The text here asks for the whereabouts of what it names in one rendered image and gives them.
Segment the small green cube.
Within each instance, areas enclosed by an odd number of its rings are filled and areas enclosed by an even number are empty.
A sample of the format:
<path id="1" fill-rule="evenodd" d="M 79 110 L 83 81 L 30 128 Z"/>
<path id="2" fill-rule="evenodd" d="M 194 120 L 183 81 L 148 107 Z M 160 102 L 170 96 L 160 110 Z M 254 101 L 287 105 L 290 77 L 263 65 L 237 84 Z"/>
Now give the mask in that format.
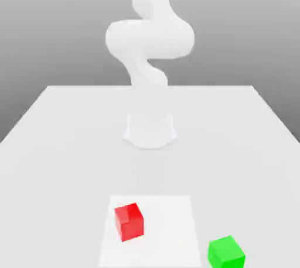
<path id="1" fill-rule="evenodd" d="M 244 268 L 246 256 L 232 236 L 209 242 L 207 258 L 212 268 Z"/>

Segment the small red cube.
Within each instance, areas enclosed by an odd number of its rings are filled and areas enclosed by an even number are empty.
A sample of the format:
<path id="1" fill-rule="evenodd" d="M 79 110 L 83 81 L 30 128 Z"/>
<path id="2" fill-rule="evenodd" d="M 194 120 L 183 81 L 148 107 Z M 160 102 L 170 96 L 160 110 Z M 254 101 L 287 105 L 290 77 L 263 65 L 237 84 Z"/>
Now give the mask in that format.
<path id="1" fill-rule="evenodd" d="M 144 235 L 144 217 L 137 203 L 115 208 L 114 218 L 122 242 Z"/>

